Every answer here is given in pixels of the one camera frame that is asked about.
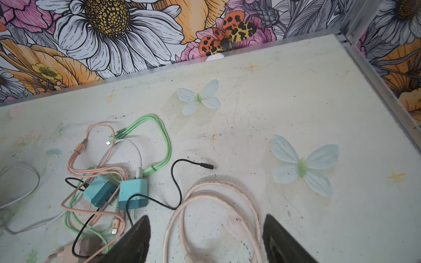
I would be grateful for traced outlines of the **teal charger plug light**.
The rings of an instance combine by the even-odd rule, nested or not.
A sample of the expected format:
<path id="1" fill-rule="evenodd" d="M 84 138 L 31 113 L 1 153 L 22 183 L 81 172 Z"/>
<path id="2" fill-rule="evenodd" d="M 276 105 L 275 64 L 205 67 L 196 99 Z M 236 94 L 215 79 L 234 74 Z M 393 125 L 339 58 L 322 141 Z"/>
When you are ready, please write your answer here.
<path id="1" fill-rule="evenodd" d="M 124 180 L 120 183 L 120 192 L 118 196 L 119 210 L 128 210 L 144 208 L 148 205 L 148 181 L 146 179 Z"/>

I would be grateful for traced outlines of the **white paper butterfly near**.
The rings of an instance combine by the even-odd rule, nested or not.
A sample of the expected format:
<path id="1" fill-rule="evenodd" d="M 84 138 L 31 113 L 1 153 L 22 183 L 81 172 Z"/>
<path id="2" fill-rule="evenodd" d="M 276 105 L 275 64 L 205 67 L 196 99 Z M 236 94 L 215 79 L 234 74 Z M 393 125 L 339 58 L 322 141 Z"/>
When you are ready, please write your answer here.
<path id="1" fill-rule="evenodd" d="M 271 151 L 282 162 L 273 171 L 274 182 L 286 185 L 298 178 L 303 178 L 316 194 L 322 197 L 332 197 L 332 184 L 320 172 L 329 170 L 337 164 L 338 145 L 321 146 L 304 158 L 298 156 L 297 151 L 287 139 L 280 135 L 274 135 Z"/>

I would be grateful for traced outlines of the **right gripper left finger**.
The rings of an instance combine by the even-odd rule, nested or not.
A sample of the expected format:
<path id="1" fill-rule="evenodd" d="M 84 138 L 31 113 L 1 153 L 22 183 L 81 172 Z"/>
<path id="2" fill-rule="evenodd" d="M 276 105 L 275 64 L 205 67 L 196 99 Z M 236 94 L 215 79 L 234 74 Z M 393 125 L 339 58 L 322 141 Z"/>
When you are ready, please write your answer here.
<path id="1" fill-rule="evenodd" d="M 148 255 L 150 238 L 150 220 L 144 215 L 99 262 L 144 263 Z"/>

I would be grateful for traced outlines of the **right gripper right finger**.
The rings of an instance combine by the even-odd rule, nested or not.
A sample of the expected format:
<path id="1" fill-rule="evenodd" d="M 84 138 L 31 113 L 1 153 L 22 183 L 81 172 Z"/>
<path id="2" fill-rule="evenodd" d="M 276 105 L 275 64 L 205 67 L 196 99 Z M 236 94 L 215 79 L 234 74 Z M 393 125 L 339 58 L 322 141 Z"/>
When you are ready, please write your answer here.
<path id="1" fill-rule="evenodd" d="M 317 263 L 270 214 L 264 221 L 263 242 L 270 263 Z"/>

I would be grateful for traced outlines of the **white paper butterfly far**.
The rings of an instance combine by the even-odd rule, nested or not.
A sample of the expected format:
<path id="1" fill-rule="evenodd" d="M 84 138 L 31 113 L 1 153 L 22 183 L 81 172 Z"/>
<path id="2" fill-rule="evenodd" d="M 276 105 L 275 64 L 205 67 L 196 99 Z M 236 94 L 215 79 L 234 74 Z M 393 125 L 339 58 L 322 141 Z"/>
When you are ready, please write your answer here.
<path id="1" fill-rule="evenodd" d="M 200 93 L 195 93 L 185 88 L 177 89 L 178 98 L 185 103 L 182 109 L 183 115 L 193 115 L 200 105 L 213 110 L 218 109 L 221 106 L 220 100 L 216 97 L 218 89 L 218 80 L 212 80 L 207 83 Z"/>

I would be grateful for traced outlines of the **pink charger plug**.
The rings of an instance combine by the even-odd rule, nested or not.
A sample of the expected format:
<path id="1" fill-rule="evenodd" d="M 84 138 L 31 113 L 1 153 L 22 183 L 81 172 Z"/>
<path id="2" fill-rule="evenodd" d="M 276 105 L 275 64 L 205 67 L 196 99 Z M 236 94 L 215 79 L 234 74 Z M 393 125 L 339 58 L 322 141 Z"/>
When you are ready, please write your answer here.
<path id="1" fill-rule="evenodd" d="M 94 252 L 102 247 L 103 241 L 95 236 L 90 238 L 84 238 L 78 240 L 75 245 L 75 253 L 80 256 L 90 257 Z M 72 254 L 73 243 L 70 243 L 59 252 L 58 258 L 62 260 L 62 263 L 83 263 L 85 258 L 78 258 Z"/>

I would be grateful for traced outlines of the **white paper butterfly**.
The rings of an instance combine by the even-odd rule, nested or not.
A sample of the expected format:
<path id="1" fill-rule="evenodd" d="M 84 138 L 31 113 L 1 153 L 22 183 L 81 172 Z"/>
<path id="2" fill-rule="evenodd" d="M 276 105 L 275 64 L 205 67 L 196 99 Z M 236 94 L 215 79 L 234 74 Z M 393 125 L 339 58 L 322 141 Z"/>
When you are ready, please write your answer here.
<path id="1" fill-rule="evenodd" d="M 220 100 L 216 97 L 218 89 L 218 80 L 212 80 L 207 83 L 200 93 L 195 93 L 185 88 L 177 89 L 178 98 L 185 103 L 182 109 L 183 115 L 193 115 L 200 105 L 213 110 L 218 109 L 221 106 Z"/>
<path id="2" fill-rule="evenodd" d="M 298 178 L 303 178 L 316 194 L 322 197 L 332 197 L 332 184 L 320 172 L 329 170 L 337 164 L 338 145 L 321 146 L 304 158 L 298 156 L 297 151 L 287 139 L 280 135 L 274 135 L 271 151 L 282 162 L 273 171 L 274 182 L 286 185 Z"/>

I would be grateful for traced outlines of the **teal charger plug dark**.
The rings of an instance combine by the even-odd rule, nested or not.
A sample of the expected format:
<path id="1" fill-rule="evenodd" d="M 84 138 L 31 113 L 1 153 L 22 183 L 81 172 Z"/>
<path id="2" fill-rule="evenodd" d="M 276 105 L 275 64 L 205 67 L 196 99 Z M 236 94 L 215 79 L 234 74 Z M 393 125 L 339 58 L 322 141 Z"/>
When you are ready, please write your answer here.
<path id="1" fill-rule="evenodd" d="M 117 186 L 106 177 L 100 175 L 96 177 L 84 190 L 83 196 L 96 208 L 103 208 L 111 198 Z"/>

